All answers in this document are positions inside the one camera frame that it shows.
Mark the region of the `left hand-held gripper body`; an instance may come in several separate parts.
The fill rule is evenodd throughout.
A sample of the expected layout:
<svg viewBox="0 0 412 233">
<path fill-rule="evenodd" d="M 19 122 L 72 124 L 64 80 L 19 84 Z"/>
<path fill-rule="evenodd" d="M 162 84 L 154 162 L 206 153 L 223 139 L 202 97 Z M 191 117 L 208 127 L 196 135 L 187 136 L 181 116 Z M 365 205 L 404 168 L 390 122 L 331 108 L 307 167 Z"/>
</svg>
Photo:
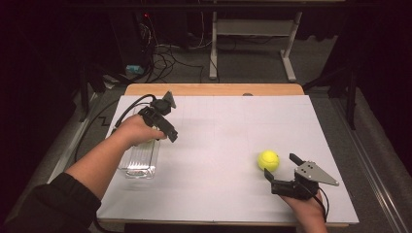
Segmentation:
<svg viewBox="0 0 412 233">
<path fill-rule="evenodd" d="M 171 110 L 175 108 L 176 103 L 174 96 L 171 91 L 167 91 L 161 99 L 155 97 L 153 101 L 147 107 L 141 109 L 138 114 L 148 126 L 155 126 L 165 134 L 168 129 L 175 129 L 175 127 L 165 118 L 165 116 L 170 114 Z"/>
</svg>

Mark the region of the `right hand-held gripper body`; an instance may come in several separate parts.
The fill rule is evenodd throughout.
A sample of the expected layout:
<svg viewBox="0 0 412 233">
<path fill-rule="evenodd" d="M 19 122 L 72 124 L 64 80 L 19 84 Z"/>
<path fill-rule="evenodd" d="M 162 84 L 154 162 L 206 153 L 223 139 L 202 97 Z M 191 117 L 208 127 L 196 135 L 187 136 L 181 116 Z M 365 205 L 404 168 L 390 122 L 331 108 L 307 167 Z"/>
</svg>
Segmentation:
<svg viewBox="0 0 412 233">
<path fill-rule="evenodd" d="M 313 161 L 297 161 L 294 169 L 294 179 L 286 182 L 271 177 L 271 193 L 287 196 L 298 200 L 309 200 L 316 196 L 320 189 L 319 183 L 339 186 L 339 181 L 329 175 Z"/>
</svg>

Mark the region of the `clear plastic tray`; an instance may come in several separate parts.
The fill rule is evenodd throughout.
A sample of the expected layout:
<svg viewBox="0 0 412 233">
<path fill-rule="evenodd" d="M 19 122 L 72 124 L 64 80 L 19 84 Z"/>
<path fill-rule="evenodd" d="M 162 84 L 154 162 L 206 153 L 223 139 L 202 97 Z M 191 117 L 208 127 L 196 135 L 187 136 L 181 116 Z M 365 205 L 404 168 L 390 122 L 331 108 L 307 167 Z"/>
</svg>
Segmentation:
<svg viewBox="0 0 412 233">
<path fill-rule="evenodd" d="M 118 169 L 129 179 L 152 179 L 155 175 L 160 141 L 153 139 L 127 150 Z"/>
</svg>

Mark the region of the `person's left hand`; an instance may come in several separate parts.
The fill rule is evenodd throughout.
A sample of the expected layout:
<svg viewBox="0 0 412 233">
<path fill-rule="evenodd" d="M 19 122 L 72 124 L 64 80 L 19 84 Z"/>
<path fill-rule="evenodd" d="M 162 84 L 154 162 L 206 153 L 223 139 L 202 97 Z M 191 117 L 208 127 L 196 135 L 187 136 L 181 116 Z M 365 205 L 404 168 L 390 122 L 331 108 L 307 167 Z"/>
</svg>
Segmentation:
<svg viewBox="0 0 412 233">
<path fill-rule="evenodd" d="M 112 134 L 126 149 L 146 143 L 150 139 L 167 136 L 158 129 L 148 126 L 139 115 L 130 116 Z"/>
</svg>

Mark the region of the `person's right hand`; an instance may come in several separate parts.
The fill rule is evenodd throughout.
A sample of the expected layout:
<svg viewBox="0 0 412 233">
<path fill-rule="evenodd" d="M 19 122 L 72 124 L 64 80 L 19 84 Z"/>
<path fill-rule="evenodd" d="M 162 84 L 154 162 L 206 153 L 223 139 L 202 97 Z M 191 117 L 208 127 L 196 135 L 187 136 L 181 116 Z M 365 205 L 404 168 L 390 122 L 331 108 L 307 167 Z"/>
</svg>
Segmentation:
<svg viewBox="0 0 412 233">
<path fill-rule="evenodd" d="M 325 223 L 323 198 L 318 192 L 314 198 L 299 200 L 281 196 L 282 200 L 292 209 L 294 216 L 302 226 L 315 226 Z"/>
</svg>

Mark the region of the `black stand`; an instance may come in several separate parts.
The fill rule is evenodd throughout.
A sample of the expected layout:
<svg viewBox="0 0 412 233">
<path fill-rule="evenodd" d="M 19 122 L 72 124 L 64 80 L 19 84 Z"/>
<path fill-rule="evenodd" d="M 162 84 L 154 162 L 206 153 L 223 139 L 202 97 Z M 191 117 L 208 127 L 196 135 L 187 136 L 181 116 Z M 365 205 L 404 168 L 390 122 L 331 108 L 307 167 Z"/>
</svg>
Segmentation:
<svg viewBox="0 0 412 233">
<path fill-rule="evenodd" d="M 306 83 L 303 90 L 307 91 L 315 86 L 329 84 L 328 96 L 331 98 L 346 97 L 345 118 L 352 130 L 355 126 L 355 107 L 357 89 L 357 71 L 353 65 L 344 65 L 330 72 L 322 73 L 315 80 Z"/>
<path fill-rule="evenodd" d="M 80 67 L 80 98 L 81 117 L 80 122 L 85 122 L 91 114 L 94 99 L 105 92 L 103 82 L 104 69 L 97 63 L 82 64 Z"/>
</svg>

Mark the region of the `dark computer tower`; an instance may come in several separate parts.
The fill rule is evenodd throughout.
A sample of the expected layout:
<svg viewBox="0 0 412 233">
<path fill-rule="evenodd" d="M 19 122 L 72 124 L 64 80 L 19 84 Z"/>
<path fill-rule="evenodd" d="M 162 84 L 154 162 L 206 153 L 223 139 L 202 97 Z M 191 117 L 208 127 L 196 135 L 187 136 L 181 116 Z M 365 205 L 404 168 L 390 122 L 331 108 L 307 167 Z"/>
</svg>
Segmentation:
<svg viewBox="0 0 412 233">
<path fill-rule="evenodd" d="M 110 21 L 123 66 L 140 67 L 147 70 L 150 64 L 150 54 L 143 42 L 136 15 L 131 12 L 110 13 Z"/>
</svg>

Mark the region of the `black jacket sleeve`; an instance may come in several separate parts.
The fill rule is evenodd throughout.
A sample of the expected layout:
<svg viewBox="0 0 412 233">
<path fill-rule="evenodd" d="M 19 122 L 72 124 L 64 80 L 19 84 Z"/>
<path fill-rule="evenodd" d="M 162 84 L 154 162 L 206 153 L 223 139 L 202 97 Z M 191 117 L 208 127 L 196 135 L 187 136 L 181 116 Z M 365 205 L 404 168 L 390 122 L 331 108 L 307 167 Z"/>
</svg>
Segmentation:
<svg viewBox="0 0 412 233">
<path fill-rule="evenodd" d="M 88 228 L 100 206 L 86 186 L 62 173 L 34 187 L 0 233 L 91 233 Z"/>
</svg>

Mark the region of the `aluminium floor rail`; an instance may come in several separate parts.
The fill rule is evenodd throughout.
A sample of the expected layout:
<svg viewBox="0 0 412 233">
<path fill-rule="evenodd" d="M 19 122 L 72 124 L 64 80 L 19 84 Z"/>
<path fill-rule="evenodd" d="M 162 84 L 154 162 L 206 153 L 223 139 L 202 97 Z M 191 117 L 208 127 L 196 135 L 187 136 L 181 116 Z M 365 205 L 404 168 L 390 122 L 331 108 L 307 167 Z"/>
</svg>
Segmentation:
<svg viewBox="0 0 412 233">
<path fill-rule="evenodd" d="M 400 215 L 400 212 L 395 205 L 394 198 L 384 185 L 383 180 L 381 179 L 381 173 L 374 167 L 372 161 L 370 160 L 369 153 L 362 144 L 360 135 L 355 127 L 349 123 L 346 117 L 346 110 L 344 109 L 342 102 L 338 99 L 331 99 L 331 103 L 350 135 L 351 141 L 356 148 L 360 166 L 365 173 L 371 189 L 373 190 L 390 227 L 394 233 L 412 233 L 412 230 L 408 229 L 406 226 L 406 221 Z"/>
<path fill-rule="evenodd" d="M 47 183 L 50 183 L 70 164 L 76 146 L 89 126 L 91 115 L 94 113 L 100 99 L 101 96 L 99 94 L 93 93 L 87 100 L 88 110 L 84 113 L 81 96 L 79 94 L 75 96 L 76 110 L 47 152 L 46 159 L 48 160 L 47 165 L 50 172 Z"/>
</svg>

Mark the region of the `white metal table frame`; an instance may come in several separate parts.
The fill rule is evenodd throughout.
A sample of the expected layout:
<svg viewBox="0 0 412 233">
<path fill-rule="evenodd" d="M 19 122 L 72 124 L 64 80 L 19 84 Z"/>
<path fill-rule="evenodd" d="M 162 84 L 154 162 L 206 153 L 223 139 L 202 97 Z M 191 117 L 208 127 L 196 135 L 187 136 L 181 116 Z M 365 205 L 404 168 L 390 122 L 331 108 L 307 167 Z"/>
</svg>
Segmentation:
<svg viewBox="0 0 412 233">
<path fill-rule="evenodd" d="M 279 53 L 289 82 L 295 83 L 296 76 L 290 61 L 290 53 L 301 17 L 302 12 L 297 12 L 294 14 L 294 19 L 223 19 L 218 17 L 217 12 L 213 12 L 209 79 L 216 80 L 219 77 L 217 49 L 219 35 L 287 37 L 288 43 Z"/>
</svg>

